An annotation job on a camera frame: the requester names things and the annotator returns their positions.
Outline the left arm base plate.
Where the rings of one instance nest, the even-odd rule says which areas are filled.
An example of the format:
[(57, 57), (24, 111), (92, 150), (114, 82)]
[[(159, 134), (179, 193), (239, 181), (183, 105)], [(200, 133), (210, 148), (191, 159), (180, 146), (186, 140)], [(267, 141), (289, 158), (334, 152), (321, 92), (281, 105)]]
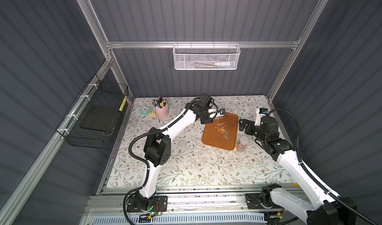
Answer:
[(145, 199), (142, 196), (132, 195), (126, 202), (126, 211), (128, 213), (138, 212), (166, 212), (168, 205), (167, 196), (156, 196)]

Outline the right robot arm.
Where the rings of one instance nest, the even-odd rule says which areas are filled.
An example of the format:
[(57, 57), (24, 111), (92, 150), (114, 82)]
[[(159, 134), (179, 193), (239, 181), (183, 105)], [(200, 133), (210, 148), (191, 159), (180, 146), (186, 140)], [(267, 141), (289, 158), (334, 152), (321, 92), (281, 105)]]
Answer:
[(299, 157), (296, 148), (280, 138), (278, 122), (266, 114), (258, 114), (255, 121), (239, 120), (239, 129), (252, 135), (261, 148), (281, 165), (308, 197), (305, 201), (279, 184), (262, 187), (257, 198), (265, 209), (282, 207), (307, 225), (354, 225), (356, 204), (343, 198), (327, 186)]

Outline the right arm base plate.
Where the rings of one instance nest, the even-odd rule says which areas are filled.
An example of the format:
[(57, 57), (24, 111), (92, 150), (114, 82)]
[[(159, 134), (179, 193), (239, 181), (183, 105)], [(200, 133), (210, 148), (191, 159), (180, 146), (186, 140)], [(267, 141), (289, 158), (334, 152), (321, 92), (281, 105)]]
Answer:
[(272, 205), (265, 205), (261, 200), (260, 193), (247, 193), (245, 194), (245, 200), (247, 204), (247, 208), (249, 210), (259, 210), (259, 209), (266, 209), (266, 210), (277, 210), (277, 211), (283, 211), (284, 208), (272, 204)]

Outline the round patterned jar lid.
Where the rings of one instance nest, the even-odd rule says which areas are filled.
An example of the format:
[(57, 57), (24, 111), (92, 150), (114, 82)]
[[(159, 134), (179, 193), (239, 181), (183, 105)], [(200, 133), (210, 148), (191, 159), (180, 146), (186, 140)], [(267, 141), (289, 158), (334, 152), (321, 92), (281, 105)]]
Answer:
[(188, 146), (188, 142), (186, 140), (182, 139), (179, 141), (179, 147), (185, 148), (187, 146)]

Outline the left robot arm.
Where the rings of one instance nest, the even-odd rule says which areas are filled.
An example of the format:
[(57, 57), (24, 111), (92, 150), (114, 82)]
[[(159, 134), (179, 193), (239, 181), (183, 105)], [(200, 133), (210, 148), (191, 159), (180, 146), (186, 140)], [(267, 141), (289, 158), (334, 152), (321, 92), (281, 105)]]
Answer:
[[(170, 158), (172, 140), (197, 120), (200, 120), (202, 125), (206, 125), (223, 115), (225, 115), (225, 109), (219, 108), (211, 96), (203, 93), (200, 97), (188, 102), (181, 113), (166, 125), (158, 129), (152, 127), (149, 132), (133, 139), (128, 152), (134, 159), (144, 162), (146, 165), (142, 184), (134, 192), (135, 199), (144, 210), (151, 209), (154, 204), (159, 172), (162, 165)], [(132, 146), (144, 137), (146, 142), (144, 145), (144, 158), (142, 158), (132, 152)]]

